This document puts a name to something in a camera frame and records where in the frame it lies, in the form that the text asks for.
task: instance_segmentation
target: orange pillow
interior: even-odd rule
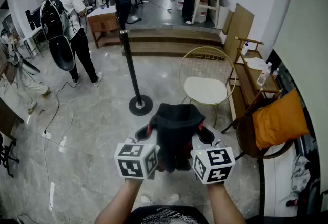
[[[256,145],[260,150],[309,133],[295,88],[252,116]]]

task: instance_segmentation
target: round metal base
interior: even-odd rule
[[[153,109],[153,102],[148,96],[141,95],[141,100],[142,106],[139,106],[136,96],[129,102],[129,109],[132,114],[137,116],[147,115]]]

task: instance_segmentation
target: plastic bottle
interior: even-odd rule
[[[279,72],[279,68],[277,68],[275,71],[273,71],[273,77],[274,77],[274,79],[277,78],[278,72]]]
[[[260,76],[258,77],[257,84],[259,86],[263,86],[265,84],[265,81],[270,75],[270,71],[271,71],[271,63],[268,62],[267,66],[263,68]]]
[[[248,41],[246,41],[246,43],[244,43],[242,50],[241,50],[242,55],[246,55],[247,50],[248,50],[248,43],[249,43]]]

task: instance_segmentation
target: wooden step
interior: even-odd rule
[[[193,43],[172,43],[172,42],[130,42],[131,54],[133,56],[173,56],[184,57],[192,49],[204,46]]]
[[[220,36],[216,33],[175,29],[132,29],[129,31],[129,41],[222,45]]]

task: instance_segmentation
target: black pants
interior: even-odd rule
[[[81,28],[78,33],[73,37],[71,42],[71,48],[75,57],[75,52],[77,54],[78,59],[81,61],[85,71],[87,72],[91,82],[97,81],[97,74],[94,70],[93,63],[91,62],[88,39],[85,36],[83,28]],[[70,71],[70,74],[74,80],[78,80],[78,73],[76,64],[74,68]]]
[[[193,18],[194,3],[193,0],[184,0],[182,8],[182,17],[184,21],[191,21]]]

